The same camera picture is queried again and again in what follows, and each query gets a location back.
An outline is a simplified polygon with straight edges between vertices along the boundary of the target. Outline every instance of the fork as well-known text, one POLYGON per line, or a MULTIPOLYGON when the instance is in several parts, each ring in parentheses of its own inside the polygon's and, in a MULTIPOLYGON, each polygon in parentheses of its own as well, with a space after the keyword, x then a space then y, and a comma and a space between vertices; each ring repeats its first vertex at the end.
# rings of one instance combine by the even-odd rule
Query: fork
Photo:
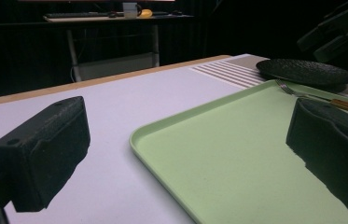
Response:
POLYGON ((297 97, 302 97, 302 98, 309 98, 309 99, 318 99, 318 100, 323 100, 326 102, 329 102, 331 105, 336 106, 337 108, 340 109, 344 109, 348 111, 348 102, 346 101, 342 101, 342 100, 338 100, 338 99, 328 99, 328 98, 324 98, 321 96, 317 96, 317 95, 312 95, 309 93, 305 93, 305 92, 299 92, 299 91, 294 91, 292 89, 290 89, 281 79, 275 79, 275 82, 278 84, 279 87, 281 87, 281 89, 283 91, 285 91, 286 93, 290 94, 290 95, 294 95, 297 97))

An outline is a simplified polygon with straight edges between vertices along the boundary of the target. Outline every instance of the white table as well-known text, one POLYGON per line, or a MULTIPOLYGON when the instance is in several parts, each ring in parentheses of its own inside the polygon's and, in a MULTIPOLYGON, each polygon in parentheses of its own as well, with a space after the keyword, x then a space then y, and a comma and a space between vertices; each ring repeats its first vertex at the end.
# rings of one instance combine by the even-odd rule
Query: white table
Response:
MULTIPOLYGON (((202 71, 221 70, 221 64, 238 60, 250 67, 244 73, 252 74, 255 61, 262 58, 222 56, 153 68, 140 72, 147 73, 142 76, 106 82, 112 79, 107 77, 0 98, 0 137, 46 106, 78 95, 85 99, 91 136, 87 157, 49 207, 16 213, 10 203, 5 208, 10 223, 192 223, 132 153, 129 137, 149 122, 247 88, 202 71)), ((256 78, 249 85, 262 81, 256 78)))

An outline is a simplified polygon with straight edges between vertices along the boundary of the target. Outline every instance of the yellow object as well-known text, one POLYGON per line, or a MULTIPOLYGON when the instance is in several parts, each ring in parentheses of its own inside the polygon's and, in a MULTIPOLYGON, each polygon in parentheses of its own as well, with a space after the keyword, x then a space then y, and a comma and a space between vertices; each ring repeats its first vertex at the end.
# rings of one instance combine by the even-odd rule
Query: yellow object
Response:
POLYGON ((153 15, 153 12, 150 9, 142 9, 141 15, 139 15, 139 18, 149 18, 153 15))

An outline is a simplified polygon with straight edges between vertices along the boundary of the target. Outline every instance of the table edge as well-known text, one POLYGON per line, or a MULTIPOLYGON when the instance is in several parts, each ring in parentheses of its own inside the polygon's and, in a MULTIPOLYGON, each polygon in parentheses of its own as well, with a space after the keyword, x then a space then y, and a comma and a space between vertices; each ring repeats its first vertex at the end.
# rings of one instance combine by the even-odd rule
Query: table edge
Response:
POLYGON ((189 66, 189 65, 193 65, 193 64, 197 64, 197 63, 208 63, 211 61, 221 60, 221 59, 225 59, 225 58, 229 58, 229 57, 231 57, 231 56, 230 55, 218 55, 218 56, 183 62, 183 63, 174 63, 174 64, 164 65, 164 66, 160 66, 160 67, 148 68, 148 69, 144 69, 144 70, 139 70, 139 71, 130 72, 130 73, 124 73, 124 74, 119 74, 119 75, 114 75, 114 76, 109 76, 109 77, 100 77, 100 78, 95 78, 95 79, 81 81, 81 82, 64 84, 61 86, 49 87, 49 88, 35 90, 35 91, 25 91, 25 92, 0 96, 0 104, 18 101, 18 100, 23 100, 23 99, 28 99, 28 98, 33 98, 33 97, 42 96, 42 95, 48 95, 48 94, 57 93, 60 91, 70 91, 70 90, 80 89, 80 88, 89 87, 92 85, 98 85, 98 84, 105 83, 105 82, 116 81, 116 80, 120 80, 120 79, 128 78, 128 77, 137 77, 137 76, 146 75, 146 74, 153 73, 153 72, 159 72, 159 71, 164 71, 164 70, 168 70, 168 69, 189 66))

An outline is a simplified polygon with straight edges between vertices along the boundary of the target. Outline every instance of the black plate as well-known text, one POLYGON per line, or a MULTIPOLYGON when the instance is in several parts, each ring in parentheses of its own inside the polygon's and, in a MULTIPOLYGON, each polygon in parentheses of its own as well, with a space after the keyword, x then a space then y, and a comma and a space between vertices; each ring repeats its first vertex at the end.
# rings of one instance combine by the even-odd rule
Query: black plate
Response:
POLYGON ((270 59, 256 64, 261 75, 309 86, 348 84, 348 71, 325 63, 270 59))

